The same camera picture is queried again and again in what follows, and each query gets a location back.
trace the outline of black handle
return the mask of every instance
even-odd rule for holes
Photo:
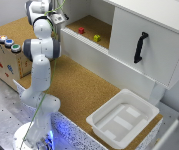
[[[140,56],[140,53],[141,53],[141,50],[142,50],[142,45],[143,45],[143,40],[145,38],[147,38],[149,35],[145,32],[142,32],[142,36],[140,37],[139,41],[138,41],[138,45],[137,45],[137,48],[136,48],[136,53],[135,53],[135,56],[134,56],[134,63],[138,63],[139,61],[142,60],[142,57]]]

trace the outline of colored cube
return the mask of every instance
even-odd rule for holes
[[[94,36],[94,41],[95,42],[99,42],[101,40],[100,36],[99,35],[95,35]]]
[[[79,33],[80,33],[80,34],[84,34],[84,28],[80,27],[80,28],[79,28]]]

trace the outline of wooden box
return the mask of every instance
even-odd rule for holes
[[[23,52],[12,53],[5,45],[0,44],[0,78],[14,90],[17,90],[13,79],[19,80],[31,72],[32,62]]]

